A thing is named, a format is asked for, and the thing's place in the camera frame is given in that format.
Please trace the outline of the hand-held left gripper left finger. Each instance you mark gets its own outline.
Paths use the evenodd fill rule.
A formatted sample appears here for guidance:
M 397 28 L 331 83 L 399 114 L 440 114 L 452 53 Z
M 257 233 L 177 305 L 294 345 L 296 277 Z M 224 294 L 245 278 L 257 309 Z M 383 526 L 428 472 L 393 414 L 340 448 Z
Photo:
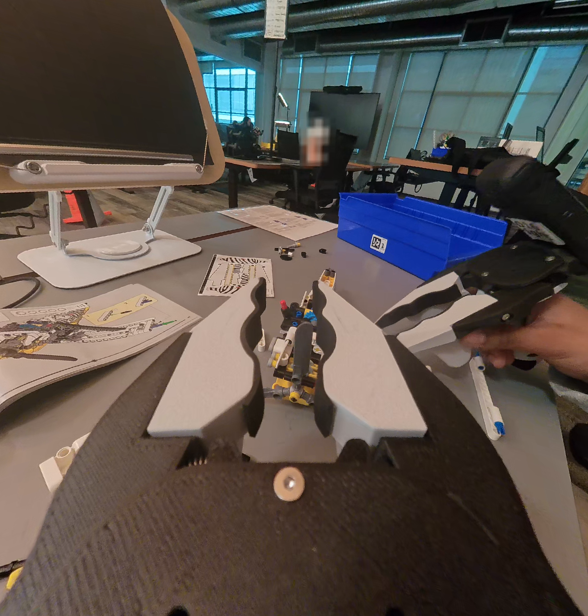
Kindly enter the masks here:
M 151 418 L 152 437 L 255 437 L 265 398 L 259 359 L 266 280 L 248 283 L 196 325 Z

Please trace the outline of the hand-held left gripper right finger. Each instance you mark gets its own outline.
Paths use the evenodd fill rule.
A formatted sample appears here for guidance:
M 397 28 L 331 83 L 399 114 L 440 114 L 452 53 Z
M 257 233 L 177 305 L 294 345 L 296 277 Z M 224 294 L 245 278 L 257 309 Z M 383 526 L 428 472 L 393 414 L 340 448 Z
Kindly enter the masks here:
M 314 420 L 339 447 L 352 439 L 423 437 L 428 428 L 381 329 L 320 281 L 313 283 L 316 342 L 323 352 Z

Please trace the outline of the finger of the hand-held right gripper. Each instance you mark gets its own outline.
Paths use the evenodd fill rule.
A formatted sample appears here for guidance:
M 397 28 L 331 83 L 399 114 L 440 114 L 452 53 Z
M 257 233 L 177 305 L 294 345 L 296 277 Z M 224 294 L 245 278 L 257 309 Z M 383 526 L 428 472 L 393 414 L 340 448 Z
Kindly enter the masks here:
M 375 324 L 383 333 L 409 331 L 426 319 L 438 316 L 470 292 L 456 272 L 441 273 L 411 291 L 384 312 Z
M 428 350 L 444 344 L 453 343 L 457 335 L 453 326 L 458 321 L 497 304 L 493 295 L 469 295 L 462 297 L 441 314 L 426 319 L 409 331 L 398 333 L 398 341 L 412 352 Z

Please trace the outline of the zebra-striped lego helicopter model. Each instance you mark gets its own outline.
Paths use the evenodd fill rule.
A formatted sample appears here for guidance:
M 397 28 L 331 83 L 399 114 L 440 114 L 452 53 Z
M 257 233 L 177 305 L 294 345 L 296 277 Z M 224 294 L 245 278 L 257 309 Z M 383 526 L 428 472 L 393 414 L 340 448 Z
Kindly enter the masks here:
M 265 389 L 265 397 L 311 406 L 323 357 L 317 344 L 313 291 L 306 292 L 300 303 L 281 301 L 281 312 L 280 334 L 269 346 L 268 367 L 274 369 L 274 383 L 270 389 Z

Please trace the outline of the person's right forearm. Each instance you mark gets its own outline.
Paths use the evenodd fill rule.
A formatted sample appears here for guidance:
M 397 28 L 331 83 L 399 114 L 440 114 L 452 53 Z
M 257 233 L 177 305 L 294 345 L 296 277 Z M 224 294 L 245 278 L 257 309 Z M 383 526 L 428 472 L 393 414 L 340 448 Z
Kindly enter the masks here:
M 551 387 L 557 395 L 575 400 L 584 400 L 588 403 L 588 383 L 567 376 L 554 368 L 549 370 L 549 379 Z

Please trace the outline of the large white lego panel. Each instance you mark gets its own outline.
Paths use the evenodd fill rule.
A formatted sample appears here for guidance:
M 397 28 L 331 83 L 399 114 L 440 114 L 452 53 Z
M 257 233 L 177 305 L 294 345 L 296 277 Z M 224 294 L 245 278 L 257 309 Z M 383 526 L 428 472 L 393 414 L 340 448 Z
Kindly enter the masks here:
M 71 445 L 62 447 L 50 457 L 39 464 L 44 483 L 48 491 L 52 494 L 60 486 L 69 467 L 74 461 L 77 453 L 90 434 L 87 433 L 76 439 Z

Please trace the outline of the person's right hand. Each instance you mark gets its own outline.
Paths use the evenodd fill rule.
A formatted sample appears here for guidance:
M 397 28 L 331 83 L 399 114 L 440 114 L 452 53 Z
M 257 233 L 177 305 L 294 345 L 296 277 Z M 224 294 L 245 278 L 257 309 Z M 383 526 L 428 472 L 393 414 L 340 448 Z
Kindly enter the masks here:
M 524 326 L 479 329 L 461 344 L 489 358 L 496 368 L 512 364 L 516 354 L 533 354 L 588 383 L 588 309 L 561 294 L 536 304 Z

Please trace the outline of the blue plastic bin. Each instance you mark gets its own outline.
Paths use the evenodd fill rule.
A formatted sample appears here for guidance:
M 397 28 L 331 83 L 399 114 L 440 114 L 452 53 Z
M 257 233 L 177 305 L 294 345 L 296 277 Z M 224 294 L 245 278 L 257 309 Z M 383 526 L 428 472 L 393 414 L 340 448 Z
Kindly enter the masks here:
M 422 280 L 503 245 L 507 222 L 395 193 L 341 193 L 338 238 Z

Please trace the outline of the zebra-striped sticker sheet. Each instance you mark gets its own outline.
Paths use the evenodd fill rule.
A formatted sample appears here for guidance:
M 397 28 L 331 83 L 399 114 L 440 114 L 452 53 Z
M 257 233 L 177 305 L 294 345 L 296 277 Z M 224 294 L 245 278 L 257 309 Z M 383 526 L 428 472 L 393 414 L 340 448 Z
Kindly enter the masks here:
M 214 254 L 198 296 L 232 296 L 257 278 L 266 280 L 266 296 L 274 297 L 271 259 Z

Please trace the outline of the wooden office desk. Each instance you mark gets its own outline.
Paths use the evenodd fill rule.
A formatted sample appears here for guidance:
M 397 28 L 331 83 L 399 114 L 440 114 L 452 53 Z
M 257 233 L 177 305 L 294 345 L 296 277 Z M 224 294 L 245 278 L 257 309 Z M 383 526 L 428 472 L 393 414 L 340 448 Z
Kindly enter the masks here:
M 459 194 L 456 197 L 454 205 L 458 209 L 465 207 L 466 197 L 469 192 L 477 194 L 475 188 L 475 179 L 481 173 L 481 169 L 471 169 L 460 167 L 455 172 L 451 165 L 441 163 L 430 163 L 428 161 L 420 161 L 408 158 L 390 157 L 387 161 L 391 166 L 398 166 L 399 170 L 412 170 L 418 177 L 411 184 L 420 185 L 424 183 L 442 182 L 442 188 L 437 203 L 443 206 L 450 206 L 452 199 L 457 190 Z
M 302 169 L 305 166 L 301 165 L 300 161 L 294 159 L 276 159 L 258 160 L 258 159 L 240 159 L 233 157 L 225 158 L 225 166 L 228 170 L 228 206 L 229 209 L 238 208 L 238 187 L 239 173 L 243 169 L 254 169 L 264 171 L 277 171 L 283 169 Z M 381 167 L 389 166 L 389 161 L 377 161 L 375 163 L 362 163 L 358 161 L 350 161 L 346 167 L 346 180 L 344 183 L 345 191 L 350 192 L 354 178 L 354 173 L 371 173 Z

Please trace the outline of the black bag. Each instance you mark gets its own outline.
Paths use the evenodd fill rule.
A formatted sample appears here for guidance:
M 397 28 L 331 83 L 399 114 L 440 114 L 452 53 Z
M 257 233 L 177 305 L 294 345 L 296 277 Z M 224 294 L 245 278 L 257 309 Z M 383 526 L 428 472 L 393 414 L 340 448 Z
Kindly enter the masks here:
M 451 166 L 453 175 L 458 174 L 462 167 L 467 169 L 467 175 L 472 175 L 475 169 L 483 169 L 495 160 L 512 156 L 504 147 L 470 149 L 463 139 L 455 136 L 447 140 L 446 146 L 448 153 L 443 164 Z

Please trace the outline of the white printed paper sheet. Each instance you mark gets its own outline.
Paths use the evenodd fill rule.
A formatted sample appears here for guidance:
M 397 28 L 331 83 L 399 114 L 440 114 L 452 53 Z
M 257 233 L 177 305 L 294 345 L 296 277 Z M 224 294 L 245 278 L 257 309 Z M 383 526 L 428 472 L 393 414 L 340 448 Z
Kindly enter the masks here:
M 229 209 L 219 213 L 238 220 L 246 226 L 257 227 L 295 242 L 338 228 L 338 225 L 333 222 L 312 218 L 273 205 Z

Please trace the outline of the large black display screen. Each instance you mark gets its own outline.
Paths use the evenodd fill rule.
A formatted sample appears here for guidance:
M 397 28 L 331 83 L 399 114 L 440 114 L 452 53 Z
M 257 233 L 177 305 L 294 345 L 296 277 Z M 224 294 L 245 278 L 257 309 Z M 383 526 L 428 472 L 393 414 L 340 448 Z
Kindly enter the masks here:
M 330 129 L 357 138 L 355 149 L 364 151 L 372 140 L 372 127 L 380 95 L 314 91 L 310 94 L 309 119 L 321 119 Z

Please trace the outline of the hanging paper sign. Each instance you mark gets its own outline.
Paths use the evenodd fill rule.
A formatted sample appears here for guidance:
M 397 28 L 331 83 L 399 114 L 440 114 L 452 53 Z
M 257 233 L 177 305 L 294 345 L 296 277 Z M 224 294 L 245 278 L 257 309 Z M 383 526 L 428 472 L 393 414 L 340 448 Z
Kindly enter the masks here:
M 288 15 L 288 0 L 267 0 L 265 4 L 264 38 L 273 41 L 284 41 L 287 37 Z

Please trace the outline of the black tablet screen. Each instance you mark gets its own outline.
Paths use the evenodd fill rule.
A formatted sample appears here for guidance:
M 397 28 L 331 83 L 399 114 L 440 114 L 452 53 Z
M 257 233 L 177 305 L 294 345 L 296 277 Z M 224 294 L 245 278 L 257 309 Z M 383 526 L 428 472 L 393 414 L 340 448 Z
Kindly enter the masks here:
M 224 168 L 161 1 L 0 1 L 0 193 L 208 185 Z

